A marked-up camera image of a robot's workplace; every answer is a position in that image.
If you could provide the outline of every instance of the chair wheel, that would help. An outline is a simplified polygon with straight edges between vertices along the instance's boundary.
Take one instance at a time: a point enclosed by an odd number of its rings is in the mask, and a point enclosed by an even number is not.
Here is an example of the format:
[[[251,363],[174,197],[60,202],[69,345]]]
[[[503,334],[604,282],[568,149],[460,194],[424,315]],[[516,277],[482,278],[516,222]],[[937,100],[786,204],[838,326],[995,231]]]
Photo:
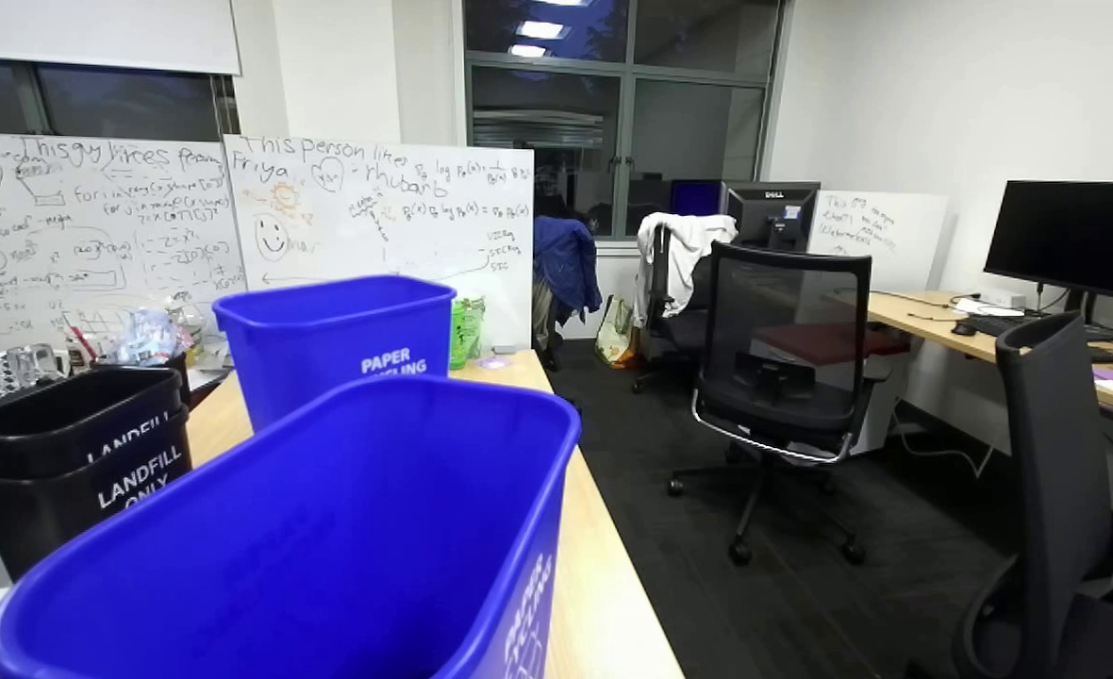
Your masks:
[[[737,543],[728,548],[728,559],[731,559],[737,566],[747,566],[747,561],[750,561],[747,543],[737,540]]]
[[[864,559],[869,559],[864,548],[861,548],[856,540],[844,540],[844,543],[840,543],[840,556],[844,556],[848,566],[864,566]]]

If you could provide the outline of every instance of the blue jacket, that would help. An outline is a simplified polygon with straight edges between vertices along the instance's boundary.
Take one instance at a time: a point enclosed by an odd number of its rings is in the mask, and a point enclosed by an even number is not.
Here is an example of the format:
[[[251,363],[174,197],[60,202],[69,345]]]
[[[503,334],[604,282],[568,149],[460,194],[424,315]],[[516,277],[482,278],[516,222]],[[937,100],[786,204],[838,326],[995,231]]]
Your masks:
[[[536,218],[531,231],[536,278],[555,296],[555,322],[600,310],[596,241],[581,218]]]

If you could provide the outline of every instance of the black trash can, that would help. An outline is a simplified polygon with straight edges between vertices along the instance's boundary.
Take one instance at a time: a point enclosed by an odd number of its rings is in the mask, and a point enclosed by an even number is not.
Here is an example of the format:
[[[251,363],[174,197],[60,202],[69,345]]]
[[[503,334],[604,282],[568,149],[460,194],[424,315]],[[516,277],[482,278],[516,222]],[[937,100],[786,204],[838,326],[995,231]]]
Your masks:
[[[65,540],[189,471],[174,370],[97,370],[0,403],[0,559],[24,578]]]

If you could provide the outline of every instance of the mesh chair back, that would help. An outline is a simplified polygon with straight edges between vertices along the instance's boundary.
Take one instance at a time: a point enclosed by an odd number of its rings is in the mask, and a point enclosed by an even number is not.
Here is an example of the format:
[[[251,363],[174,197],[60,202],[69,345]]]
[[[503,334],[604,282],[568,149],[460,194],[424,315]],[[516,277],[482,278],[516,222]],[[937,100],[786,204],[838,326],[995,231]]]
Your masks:
[[[869,258],[712,247],[704,413],[835,451],[869,403]]]
[[[1074,589],[1113,543],[1109,470],[1080,319],[1043,319],[1000,338],[1012,454],[1024,476],[1024,668],[1053,672]]]

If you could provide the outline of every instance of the white wall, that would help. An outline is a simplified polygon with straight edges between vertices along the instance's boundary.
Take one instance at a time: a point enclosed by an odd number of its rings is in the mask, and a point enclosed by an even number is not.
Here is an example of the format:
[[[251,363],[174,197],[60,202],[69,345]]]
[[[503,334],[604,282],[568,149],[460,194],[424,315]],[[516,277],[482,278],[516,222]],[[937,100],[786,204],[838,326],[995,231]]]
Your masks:
[[[460,0],[235,0],[249,138],[465,144]]]
[[[944,194],[949,290],[981,277],[1006,178],[1113,180],[1113,0],[794,0],[766,178]],[[990,365],[926,350],[910,402],[1005,447]]]
[[[469,144],[465,3],[397,0],[402,144]]]

